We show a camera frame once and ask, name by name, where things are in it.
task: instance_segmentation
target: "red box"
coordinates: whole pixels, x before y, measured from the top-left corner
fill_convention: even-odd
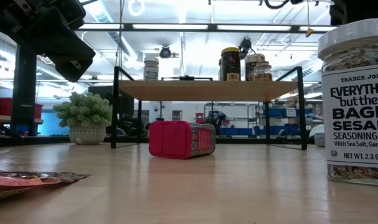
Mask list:
[[[42,117],[43,105],[35,104],[35,119]],[[13,100],[12,98],[0,98],[0,115],[12,116]]]
[[[153,156],[188,159],[215,151],[215,128],[211,124],[185,121],[155,121],[149,130],[149,152]]]

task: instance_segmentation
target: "storage shelf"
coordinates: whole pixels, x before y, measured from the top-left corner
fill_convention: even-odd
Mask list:
[[[269,102],[298,88],[297,82],[120,81],[138,100]]]
[[[0,115],[0,123],[8,123],[11,122],[12,117],[11,116],[4,116]],[[35,123],[42,124],[44,120],[42,119],[35,119]]]

